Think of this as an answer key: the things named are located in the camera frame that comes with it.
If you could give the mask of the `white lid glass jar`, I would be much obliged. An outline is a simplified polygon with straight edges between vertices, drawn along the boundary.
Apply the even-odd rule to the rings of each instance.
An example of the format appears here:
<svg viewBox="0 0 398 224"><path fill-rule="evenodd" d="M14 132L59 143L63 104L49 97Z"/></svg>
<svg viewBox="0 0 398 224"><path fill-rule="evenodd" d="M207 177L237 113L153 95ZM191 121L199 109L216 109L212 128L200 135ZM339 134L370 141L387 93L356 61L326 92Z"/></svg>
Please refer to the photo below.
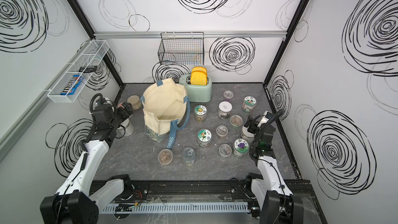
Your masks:
<svg viewBox="0 0 398 224"><path fill-rule="evenodd" d="M248 128L243 126L241 130L241 138L251 144L252 141L255 139L255 135L248 131Z"/></svg>

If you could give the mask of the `brown seed clear jar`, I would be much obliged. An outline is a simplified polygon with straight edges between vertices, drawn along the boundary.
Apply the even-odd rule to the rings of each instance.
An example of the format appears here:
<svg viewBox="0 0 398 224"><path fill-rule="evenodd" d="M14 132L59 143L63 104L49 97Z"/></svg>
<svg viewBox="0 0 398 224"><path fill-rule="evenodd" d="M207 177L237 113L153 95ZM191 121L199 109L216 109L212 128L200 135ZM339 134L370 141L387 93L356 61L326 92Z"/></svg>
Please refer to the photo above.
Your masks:
<svg viewBox="0 0 398 224"><path fill-rule="evenodd" d="M240 128L243 125L243 118L240 115L232 115L230 117L230 125L233 128Z"/></svg>

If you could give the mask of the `green label lid jar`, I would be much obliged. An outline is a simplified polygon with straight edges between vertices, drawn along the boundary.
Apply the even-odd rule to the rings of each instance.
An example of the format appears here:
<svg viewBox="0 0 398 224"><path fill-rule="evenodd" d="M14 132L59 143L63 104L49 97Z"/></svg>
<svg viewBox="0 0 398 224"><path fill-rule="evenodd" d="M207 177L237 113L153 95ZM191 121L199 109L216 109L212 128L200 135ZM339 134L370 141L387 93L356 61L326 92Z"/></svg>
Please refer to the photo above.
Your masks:
<svg viewBox="0 0 398 224"><path fill-rule="evenodd" d="M242 110L251 113L257 104L257 100L252 96L246 96L243 101Z"/></svg>

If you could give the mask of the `clear lid seed jar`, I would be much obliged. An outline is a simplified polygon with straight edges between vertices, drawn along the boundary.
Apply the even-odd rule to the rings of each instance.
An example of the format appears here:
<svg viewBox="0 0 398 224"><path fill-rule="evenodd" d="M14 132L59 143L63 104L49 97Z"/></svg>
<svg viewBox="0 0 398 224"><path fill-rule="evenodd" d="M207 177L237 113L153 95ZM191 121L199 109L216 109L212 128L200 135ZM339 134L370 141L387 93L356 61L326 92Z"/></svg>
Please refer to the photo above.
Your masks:
<svg viewBox="0 0 398 224"><path fill-rule="evenodd" d="M229 132L228 128L225 125L219 125L216 128L216 135L221 140L224 140L227 138L228 132Z"/></svg>

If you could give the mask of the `small clear lid jar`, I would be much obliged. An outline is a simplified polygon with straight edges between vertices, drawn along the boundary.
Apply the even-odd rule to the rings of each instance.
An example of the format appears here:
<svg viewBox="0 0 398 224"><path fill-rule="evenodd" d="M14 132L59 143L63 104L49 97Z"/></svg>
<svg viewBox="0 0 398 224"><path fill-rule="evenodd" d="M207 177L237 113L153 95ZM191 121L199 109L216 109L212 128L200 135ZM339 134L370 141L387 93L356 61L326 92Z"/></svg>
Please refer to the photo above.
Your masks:
<svg viewBox="0 0 398 224"><path fill-rule="evenodd" d="M232 148L228 144L222 144L219 147L219 154L222 158L228 158L232 154Z"/></svg>

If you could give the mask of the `purple label clear jar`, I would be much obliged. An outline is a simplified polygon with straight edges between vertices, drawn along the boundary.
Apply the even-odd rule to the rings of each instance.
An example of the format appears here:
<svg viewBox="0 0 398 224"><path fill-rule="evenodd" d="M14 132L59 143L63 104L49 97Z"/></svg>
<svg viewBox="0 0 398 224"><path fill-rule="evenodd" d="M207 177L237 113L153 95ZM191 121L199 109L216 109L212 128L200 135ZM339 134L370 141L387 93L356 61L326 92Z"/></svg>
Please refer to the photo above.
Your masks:
<svg viewBox="0 0 398 224"><path fill-rule="evenodd" d="M230 90L227 90L223 93L224 100L227 102L231 102L234 97L234 93Z"/></svg>

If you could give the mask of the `beige canvas tote bag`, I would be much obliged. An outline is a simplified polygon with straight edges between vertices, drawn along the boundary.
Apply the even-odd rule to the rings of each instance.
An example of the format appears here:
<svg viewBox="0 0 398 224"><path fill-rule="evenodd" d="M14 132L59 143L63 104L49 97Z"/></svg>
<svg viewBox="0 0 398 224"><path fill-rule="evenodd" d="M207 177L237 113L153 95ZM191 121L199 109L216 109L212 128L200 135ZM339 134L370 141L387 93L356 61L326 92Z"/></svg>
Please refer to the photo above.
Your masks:
<svg viewBox="0 0 398 224"><path fill-rule="evenodd" d="M172 149L176 133L185 128L190 116L190 99L185 86L171 78L149 86L141 96L145 133L160 143L169 137L166 148Z"/></svg>

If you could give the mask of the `green yellow lid jar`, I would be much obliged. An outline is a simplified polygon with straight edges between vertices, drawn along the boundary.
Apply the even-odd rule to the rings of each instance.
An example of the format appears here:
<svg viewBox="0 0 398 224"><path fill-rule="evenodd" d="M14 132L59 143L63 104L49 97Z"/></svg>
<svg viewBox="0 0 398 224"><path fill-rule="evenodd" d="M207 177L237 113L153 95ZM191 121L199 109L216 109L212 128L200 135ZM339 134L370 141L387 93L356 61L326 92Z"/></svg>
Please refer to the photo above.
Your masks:
<svg viewBox="0 0 398 224"><path fill-rule="evenodd" d="M198 145L200 147L206 148L211 144L212 134L209 129L202 129L197 134Z"/></svg>

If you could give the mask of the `sunflower label lid jar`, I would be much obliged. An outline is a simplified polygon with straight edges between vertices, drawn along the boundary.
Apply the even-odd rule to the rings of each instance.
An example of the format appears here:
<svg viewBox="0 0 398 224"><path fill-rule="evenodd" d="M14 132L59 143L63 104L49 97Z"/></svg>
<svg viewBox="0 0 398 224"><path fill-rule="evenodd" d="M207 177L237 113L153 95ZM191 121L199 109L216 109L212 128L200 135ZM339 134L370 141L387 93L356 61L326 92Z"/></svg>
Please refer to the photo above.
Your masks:
<svg viewBox="0 0 398 224"><path fill-rule="evenodd" d="M204 122L207 117L207 108L204 105L197 105L194 109L194 116L197 122Z"/></svg>

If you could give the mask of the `wide brown seed jar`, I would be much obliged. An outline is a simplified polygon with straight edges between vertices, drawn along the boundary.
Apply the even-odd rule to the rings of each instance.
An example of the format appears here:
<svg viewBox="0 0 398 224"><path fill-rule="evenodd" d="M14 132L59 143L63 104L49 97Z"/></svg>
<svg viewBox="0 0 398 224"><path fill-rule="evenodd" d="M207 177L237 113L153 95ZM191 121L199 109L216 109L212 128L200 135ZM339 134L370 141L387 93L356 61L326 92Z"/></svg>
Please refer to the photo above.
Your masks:
<svg viewBox="0 0 398 224"><path fill-rule="evenodd" d="M172 162L174 157L173 152L170 149L163 149L158 154L158 161L161 165L165 166Z"/></svg>

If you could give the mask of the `silver top can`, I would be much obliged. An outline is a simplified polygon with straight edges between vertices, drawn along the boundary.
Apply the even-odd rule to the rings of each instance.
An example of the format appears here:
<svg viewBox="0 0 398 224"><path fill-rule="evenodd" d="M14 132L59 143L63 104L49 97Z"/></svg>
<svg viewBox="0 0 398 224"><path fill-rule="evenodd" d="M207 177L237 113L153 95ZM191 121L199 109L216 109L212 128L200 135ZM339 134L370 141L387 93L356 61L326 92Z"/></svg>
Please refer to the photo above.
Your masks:
<svg viewBox="0 0 398 224"><path fill-rule="evenodd" d="M192 167L195 164L196 159L197 159L196 150L193 147L186 147L182 151L181 157L186 166Z"/></svg>

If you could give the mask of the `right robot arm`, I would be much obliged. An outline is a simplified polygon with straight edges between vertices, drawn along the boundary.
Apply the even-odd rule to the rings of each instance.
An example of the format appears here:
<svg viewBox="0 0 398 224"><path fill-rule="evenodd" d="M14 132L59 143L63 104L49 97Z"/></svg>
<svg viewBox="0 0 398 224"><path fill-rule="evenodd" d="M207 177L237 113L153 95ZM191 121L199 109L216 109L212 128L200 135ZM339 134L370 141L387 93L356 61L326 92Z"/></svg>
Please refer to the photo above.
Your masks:
<svg viewBox="0 0 398 224"><path fill-rule="evenodd" d="M249 117L244 127L254 135L249 145L250 158L255 162L261 178L250 181L250 191L260 206L261 224L302 224L304 206L301 198L289 189L278 169L272 149L275 128L272 123L284 111L273 114L268 111L256 117Z"/></svg>

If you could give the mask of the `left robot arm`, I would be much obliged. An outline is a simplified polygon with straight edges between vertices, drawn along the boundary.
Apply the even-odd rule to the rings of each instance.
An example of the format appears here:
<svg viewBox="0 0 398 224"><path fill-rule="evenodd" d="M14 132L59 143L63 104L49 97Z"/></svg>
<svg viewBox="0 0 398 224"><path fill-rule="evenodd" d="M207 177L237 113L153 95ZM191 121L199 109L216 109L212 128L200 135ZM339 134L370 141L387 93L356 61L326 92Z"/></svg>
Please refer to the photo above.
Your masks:
<svg viewBox="0 0 398 224"><path fill-rule="evenodd" d="M121 106L99 102L90 106L93 125L85 141L80 143L83 152L73 170L50 197L40 204L46 224L95 224L100 213L116 197L131 190L132 183L126 174L111 177L93 194L90 188L96 171L117 135L121 124L133 115L130 103Z"/></svg>

